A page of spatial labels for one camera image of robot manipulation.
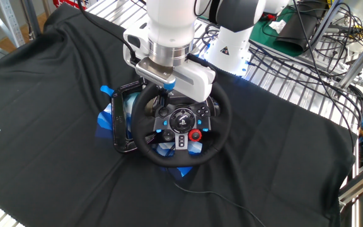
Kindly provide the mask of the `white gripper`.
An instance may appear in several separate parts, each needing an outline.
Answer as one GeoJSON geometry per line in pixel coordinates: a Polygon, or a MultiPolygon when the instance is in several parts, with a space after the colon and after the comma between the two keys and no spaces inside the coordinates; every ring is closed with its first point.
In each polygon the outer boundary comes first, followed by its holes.
{"type": "Polygon", "coordinates": [[[138,22],[124,31],[124,39],[135,51],[137,59],[130,60],[124,47],[124,60],[144,79],[166,90],[159,90],[159,103],[169,101],[169,91],[175,90],[196,102],[205,101],[211,93],[216,72],[187,57],[193,43],[166,47],[148,37],[149,26],[138,22]]]}

